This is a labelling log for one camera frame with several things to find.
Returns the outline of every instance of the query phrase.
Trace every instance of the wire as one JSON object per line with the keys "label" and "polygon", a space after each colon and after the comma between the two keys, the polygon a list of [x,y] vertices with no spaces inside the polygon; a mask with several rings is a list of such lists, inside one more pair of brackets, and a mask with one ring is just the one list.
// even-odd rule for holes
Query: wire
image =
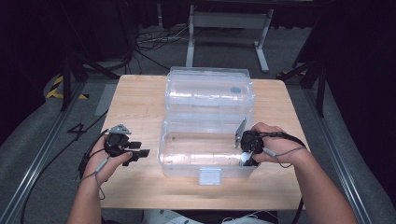
{"label": "wire", "polygon": [[142,69],[142,67],[140,66],[140,61],[136,58],[136,56],[134,56],[134,54],[132,55],[135,59],[136,59],[136,61],[137,61],[137,66],[139,67],[139,75],[141,75],[142,73],[143,73],[143,69]]}
{"label": "wire", "polygon": [[32,194],[33,189],[35,188],[35,184],[38,182],[38,179],[40,178],[40,176],[42,176],[44,174],[44,172],[50,167],[50,165],[62,154],[64,153],[74,142],[76,142],[84,133],[86,133],[93,125],[95,125],[102,117],[104,117],[107,114],[107,111],[105,111],[105,113],[103,113],[96,121],[93,122],[93,124],[91,124],[86,130],[80,132],[77,134],[77,136],[70,141],[64,148],[61,149],[61,151],[59,151],[53,158],[52,160],[49,161],[49,163],[47,163],[47,165],[40,171],[40,173],[38,173],[37,178],[35,179],[34,183],[32,184],[32,187],[29,189],[29,192],[23,202],[23,207],[21,210],[21,224],[23,224],[24,222],[24,214],[25,214],[25,210],[26,210],[26,206],[27,203],[29,201],[30,195]]}
{"label": "wire", "polygon": [[[258,214],[258,213],[260,213],[260,212],[267,213],[267,214],[269,214],[270,216],[276,218],[276,220],[278,220],[277,216],[274,216],[274,214],[272,214],[272,213],[270,213],[270,212],[268,212],[268,211],[265,211],[265,210],[260,210],[260,211],[254,212],[254,213],[252,213],[252,214],[245,215],[245,216],[243,216],[243,217],[252,217],[252,218],[255,218],[255,219],[259,219],[259,217],[256,216],[256,214]],[[226,218],[224,218],[224,219],[222,220],[221,223],[224,223],[224,222],[227,222],[227,221],[233,221],[233,220],[236,220],[236,219],[239,219],[239,218],[243,218],[243,217],[237,217],[237,218],[235,218],[235,217],[226,217]]]}
{"label": "wire", "polygon": [[[142,33],[136,38],[135,47],[138,48],[139,50],[153,50],[153,49],[160,49],[161,47],[163,47],[168,43],[175,43],[180,39],[188,40],[182,37],[184,34],[187,33],[188,28],[189,26],[186,26],[183,29],[176,31],[175,34],[172,34],[171,31],[168,31],[166,35],[163,35],[164,32],[160,32],[157,36],[152,35],[152,33],[154,32]],[[149,43],[151,43],[150,47],[142,46],[142,44],[149,44]]]}
{"label": "wire", "polygon": [[99,149],[99,150],[93,152],[92,155],[89,157],[89,159],[92,158],[92,156],[94,156],[96,153],[99,153],[99,152],[101,152],[101,151],[103,151],[103,150],[105,150],[105,149],[102,148],[102,149]]}
{"label": "wire", "polygon": [[150,61],[152,61],[152,62],[154,62],[154,63],[158,64],[160,67],[162,67],[162,68],[164,68],[164,69],[167,69],[167,70],[170,70],[170,68],[169,68],[169,67],[166,67],[165,65],[162,65],[162,64],[160,64],[160,63],[158,63],[158,62],[156,62],[156,61],[152,60],[150,57],[148,57],[147,55],[143,54],[143,53],[142,53],[142,52],[140,52],[139,50],[137,50],[136,52],[137,52],[137,53],[139,53],[140,55],[142,55],[143,57],[145,57],[145,58],[149,59]]}
{"label": "wire", "polygon": [[[94,152],[94,153],[90,156],[90,158],[91,158],[92,156],[94,156],[96,153],[98,153],[99,151]],[[87,179],[87,178],[89,178],[89,177],[95,175],[96,184],[97,184],[97,186],[98,186],[98,188],[99,188],[99,190],[100,190],[100,192],[102,193],[102,196],[103,196],[103,197],[99,198],[100,200],[105,199],[105,198],[106,198],[106,195],[105,195],[105,193],[103,192],[102,187],[101,187],[100,184],[99,184],[98,174],[99,174],[99,172],[102,170],[102,168],[106,165],[106,163],[108,162],[108,158],[110,158],[110,156],[107,156],[107,158],[105,158],[105,159],[98,165],[98,167],[96,167],[96,169],[95,169],[94,172],[92,172],[90,175],[84,176],[82,179],[80,179],[80,180],[78,181],[78,183],[81,183],[83,180],[85,180],[85,179]]]}
{"label": "wire", "polygon": [[301,198],[300,203],[298,204],[296,215],[294,216],[294,219],[291,222],[291,224],[297,223],[298,219],[300,218],[300,214],[303,211],[303,206],[304,206],[304,200],[303,200],[303,198]]}
{"label": "wire", "polygon": [[275,155],[275,159],[277,160],[277,162],[279,163],[279,165],[280,165],[281,167],[283,167],[283,168],[289,168],[289,167],[292,166],[292,164],[289,164],[289,165],[287,165],[287,166],[284,166],[284,165],[280,162],[280,160],[279,160],[278,157],[284,156],[284,155],[286,155],[286,154],[291,153],[292,151],[300,150],[300,149],[303,149],[303,148],[306,149],[306,147],[297,147],[297,148],[294,148],[294,149],[292,149],[292,150],[290,150],[290,151],[287,151],[287,152],[285,152],[285,153],[282,153],[282,154],[279,154],[279,155]]}
{"label": "wire", "polygon": [[129,74],[132,74],[131,67],[129,66],[128,63],[127,63],[127,65],[128,65]]}

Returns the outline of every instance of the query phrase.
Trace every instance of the gray carpet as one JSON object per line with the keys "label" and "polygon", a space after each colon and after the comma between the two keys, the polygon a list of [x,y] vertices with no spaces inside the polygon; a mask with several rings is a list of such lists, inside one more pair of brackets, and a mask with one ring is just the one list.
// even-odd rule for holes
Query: gray carpet
{"label": "gray carpet", "polygon": [[[144,30],[144,32],[159,29],[158,27],[152,27],[149,30]],[[237,35],[229,35],[217,30],[202,31],[196,36],[194,66],[246,68],[252,78],[275,78],[279,72],[291,69],[291,65],[309,32],[309,29],[271,29],[264,44],[264,54],[270,72],[264,74],[261,72],[255,50],[252,47],[252,43],[256,39],[253,36],[259,36],[258,32],[245,30]],[[180,39],[160,49],[142,52],[164,66],[184,66],[187,41]],[[162,76],[169,72],[142,55],[135,53],[134,56],[136,59],[132,59],[130,62],[131,71],[128,68],[121,68],[114,72],[122,75],[125,74],[126,69],[127,74],[141,73]],[[85,129],[106,111],[115,84],[117,84],[117,81],[109,80],[103,75],[90,75],[90,79],[83,90],[83,93],[89,94],[90,97],[88,100],[77,100],[74,104],[60,130],[59,137],[56,139],[55,147],[49,154],[50,159],[76,136],[74,133],[68,133],[67,130],[79,123],[84,124]],[[43,94],[47,93],[51,85],[52,82],[43,90]],[[314,122],[313,112],[309,109],[304,91],[296,85],[288,85],[288,90],[312,153],[338,188],[343,190],[338,174],[329,157],[328,149],[324,144],[324,137],[320,133],[318,124]],[[61,99],[48,99],[1,146],[0,211],[5,211],[8,202],[21,183],[24,173],[29,168],[37,151],[50,132],[52,124],[57,119],[61,106]],[[358,192],[371,220],[373,223],[394,223],[396,220],[394,207],[388,195],[382,190],[361,159],[359,151],[347,132],[329,88],[326,90],[324,113],[332,137],[353,174]],[[65,223],[78,187],[78,184],[74,182],[78,164],[92,139],[99,134],[103,121],[103,119],[100,120],[81,136],[40,177],[26,208],[25,223]],[[279,222],[290,223],[294,213],[295,211],[279,211]],[[106,219],[117,220],[121,223],[138,223],[141,215],[141,210],[104,209]],[[19,216],[20,213],[11,223],[18,223]],[[310,223],[306,212],[303,212],[299,223]]]}

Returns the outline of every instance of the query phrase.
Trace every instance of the right hand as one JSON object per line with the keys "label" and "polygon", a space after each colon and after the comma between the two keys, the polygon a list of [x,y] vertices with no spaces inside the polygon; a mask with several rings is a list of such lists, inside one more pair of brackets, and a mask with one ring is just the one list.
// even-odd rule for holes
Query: right hand
{"label": "right hand", "polygon": [[[257,133],[273,133],[273,132],[285,133],[285,131],[283,131],[281,128],[279,128],[277,126],[268,126],[267,124],[262,123],[262,122],[255,124],[251,128],[251,130],[255,131]],[[262,139],[262,141],[264,142],[264,146],[269,148],[271,151],[274,151],[276,153],[276,155],[280,155],[282,153],[288,152],[288,151],[290,151],[294,148],[297,148],[297,147],[302,147],[300,144],[298,144],[294,141],[282,138],[282,137],[264,137]],[[292,151],[291,153],[288,153],[286,155],[279,156],[277,158],[282,163],[294,164],[295,162],[297,162],[297,160],[299,160],[298,155],[302,154],[301,152],[305,153],[308,151],[307,150],[296,150],[296,151]],[[261,154],[253,155],[253,160],[255,160],[257,162],[263,162],[263,161],[278,162],[278,160],[276,158],[268,155],[265,152],[262,152]]]}

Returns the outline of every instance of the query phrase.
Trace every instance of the metal stand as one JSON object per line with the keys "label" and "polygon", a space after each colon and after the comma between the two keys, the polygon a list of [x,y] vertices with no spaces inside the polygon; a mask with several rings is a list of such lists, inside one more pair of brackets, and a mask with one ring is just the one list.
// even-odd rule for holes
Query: metal stand
{"label": "metal stand", "polygon": [[194,58],[194,27],[227,27],[244,29],[262,29],[262,36],[259,41],[254,42],[257,57],[264,73],[269,71],[267,61],[262,51],[265,37],[271,23],[273,10],[268,10],[267,14],[242,14],[242,13],[218,13],[218,12],[198,12],[194,6],[190,7],[189,19],[189,46],[187,49],[186,67],[192,67]]}
{"label": "metal stand", "polygon": [[64,59],[64,103],[61,111],[65,111],[71,101],[71,74],[74,75],[77,82],[85,82],[88,79],[88,73],[83,66],[84,63],[109,78],[120,78],[118,75],[106,70],[98,63],[95,63],[82,55],[69,53]]}
{"label": "metal stand", "polygon": [[326,76],[327,76],[327,69],[325,62],[305,63],[289,71],[288,73],[279,73],[279,76],[277,78],[285,81],[291,77],[294,77],[302,73],[303,71],[306,71],[306,73],[300,82],[302,88],[311,89],[315,81],[318,79],[318,94],[316,100],[316,107],[319,115],[322,118],[324,118],[323,100],[324,100],[324,91],[325,91]]}

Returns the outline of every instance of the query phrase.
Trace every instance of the table surface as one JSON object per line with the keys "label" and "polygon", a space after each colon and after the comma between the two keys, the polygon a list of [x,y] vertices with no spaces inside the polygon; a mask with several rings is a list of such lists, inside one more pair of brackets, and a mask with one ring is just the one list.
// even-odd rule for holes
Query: table surface
{"label": "table surface", "polygon": [[[285,84],[252,79],[256,102],[253,118],[282,127],[307,146]],[[103,185],[104,208],[139,209],[297,209],[301,192],[293,167],[262,163],[250,177],[223,178],[219,186],[201,186],[197,178],[163,174],[157,154],[164,109],[166,76],[125,75],[120,78],[104,129],[124,124],[130,141],[151,149],[147,158],[119,167]]]}

